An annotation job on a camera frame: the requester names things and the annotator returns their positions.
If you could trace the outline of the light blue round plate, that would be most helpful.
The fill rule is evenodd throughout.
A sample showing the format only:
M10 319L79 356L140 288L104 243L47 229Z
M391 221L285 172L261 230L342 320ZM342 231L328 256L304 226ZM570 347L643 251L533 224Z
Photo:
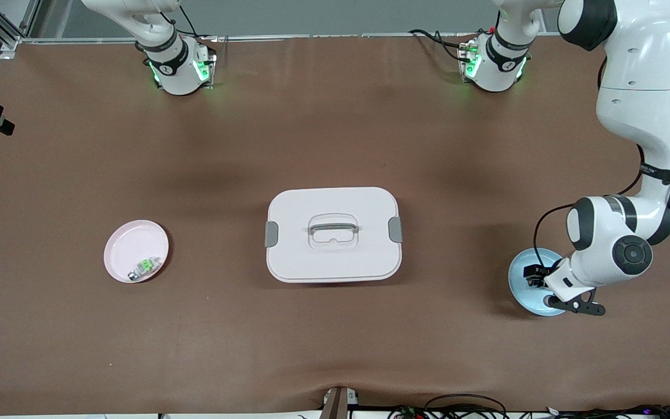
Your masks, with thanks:
M545 304L546 297L553 296L553 292L547 288L529 286L523 275L523 269L527 266L534 264L550 266L560 259L559 254L545 248L537 250L529 248L514 257L508 269L508 284L511 294L521 307L542 317L553 317L565 313L564 310L552 308Z

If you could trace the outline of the white lidded storage box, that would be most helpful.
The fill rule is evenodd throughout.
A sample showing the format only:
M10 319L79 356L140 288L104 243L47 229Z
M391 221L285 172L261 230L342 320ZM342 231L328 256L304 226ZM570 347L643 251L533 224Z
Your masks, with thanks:
M269 273L283 283L379 281L402 263L398 202L380 187L283 191L264 235Z

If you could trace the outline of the green push-button switch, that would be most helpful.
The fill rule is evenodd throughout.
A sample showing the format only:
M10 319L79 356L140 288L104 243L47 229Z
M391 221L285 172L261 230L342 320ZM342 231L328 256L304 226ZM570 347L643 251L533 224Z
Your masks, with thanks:
M162 267L162 260L159 257L151 257L141 260L136 266L128 272L127 278L130 283L138 283L146 280L152 274Z

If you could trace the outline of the pink round plate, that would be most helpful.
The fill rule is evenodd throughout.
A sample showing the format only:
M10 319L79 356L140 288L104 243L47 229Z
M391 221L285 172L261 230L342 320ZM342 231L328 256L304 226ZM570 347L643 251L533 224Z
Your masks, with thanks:
M156 222L140 219L117 228L105 244L103 263L106 272L120 283L130 283L127 274L138 262L159 257L162 267L143 283L156 276L169 259L170 241L165 229Z

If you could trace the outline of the aluminium frame profile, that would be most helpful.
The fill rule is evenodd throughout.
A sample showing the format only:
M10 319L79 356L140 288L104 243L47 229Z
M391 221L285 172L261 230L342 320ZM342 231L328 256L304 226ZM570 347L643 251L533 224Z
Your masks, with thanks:
M0 43L5 50L13 51L29 38L41 3L42 0L0 0Z

